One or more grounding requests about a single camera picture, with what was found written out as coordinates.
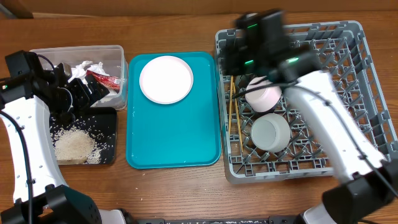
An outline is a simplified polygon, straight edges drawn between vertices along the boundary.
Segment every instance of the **white cup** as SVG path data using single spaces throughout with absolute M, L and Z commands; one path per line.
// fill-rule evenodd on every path
M 266 114 L 255 120 L 250 135 L 257 148 L 279 152 L 290 141 L 290 126 L 284 117 L 274 113 Z

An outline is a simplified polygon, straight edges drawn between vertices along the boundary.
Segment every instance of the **red wrapper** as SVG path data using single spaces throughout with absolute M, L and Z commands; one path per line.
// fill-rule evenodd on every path
M 92 72 L 90 70 L 87 70 L 86 75 L 94 76 L 94 78 L 99 83 L 101 83 L 102 85 L 106 86 L 107 88 L 110 88 L 110 89 L 113 89 L 113 90 L 120 90 L 121 79 L 118 78 L 118 77 L 100 75 L 100 74 Z

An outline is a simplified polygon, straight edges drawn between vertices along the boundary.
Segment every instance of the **black tray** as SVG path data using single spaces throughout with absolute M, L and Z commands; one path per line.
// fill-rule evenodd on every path
M 80 130 L 87 131 L 89 134 L 97 135 L 95 137 L 97 144 L 107 144 L 109 146 L 107 149 L 100 152 L 99 163 L 97 164 L 111 164 L 114 161 L 116 137 L 118 136 L 118 116 L 114 108 L 90 108 L 84 113 L 75 114 L 74 122 L 68 124 L 62 124 L 57 118 L 50 116 L 50 133 L 53 135 L 56 134 L 60 128 L 69 130 L 73 126 Z

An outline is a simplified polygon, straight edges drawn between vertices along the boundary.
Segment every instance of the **plastic bin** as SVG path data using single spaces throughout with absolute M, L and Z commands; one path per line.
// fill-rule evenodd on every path
M 85 60 L 93 63 L 103 62 L 103 68 L 107 74 L 121 78 L 121 88 L 117 95 L 105 96 L 97 101 L 93 107 L 113 107 L 117 110 L 122 110 L 126 107 L 129 69 L 121 46 L 57 47 L 34 49 L 31 52 L 47 57 L 54 65 L 64 62 L 71 67 L 75 67 Z M 51 70 L 51 66 L 44 59 L 40 58 L 40 62 L 44 69 Z
M 388 160 L 398 158 L 397 135 L 361 24 L 356 21 L 297 24 L 285 26 L 285 31 L 292 38 L 292 46 L 309 45 L 319 55 L 323 68 L 332 74 L 347 110 L 375 148 Z M 250 139 L 250 130 L 258 114 L 244 98 L 240 98 L 244 153 L 239 150 L 236 113 L 232 114 L 231 130 L 228 130 L 230 76 L 222 72 L 223 48 L 239 41 L 239 32 L 229 29 L 216 34 L 215 59 L 220 75 L 218 97 L 226 178 L 233 184 L 242 184 L 333 175 L 322 146 L 315 140 L 300 112 L 283 96 L 275 113 L 282 115 L 290 125 L 289 145 L 278 153 L 256 149 Z M 244 90 L 243 81 L 243 77 L 236 79 L 236 91 Z

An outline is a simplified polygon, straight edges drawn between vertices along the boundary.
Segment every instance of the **white plate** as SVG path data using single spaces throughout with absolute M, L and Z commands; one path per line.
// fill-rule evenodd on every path
M 184 60 L 174 56 L 152 59 L 139 77 L 142 93 L 151 101 L 165 105 L 184 99 L 192 85 L 191 68 Z

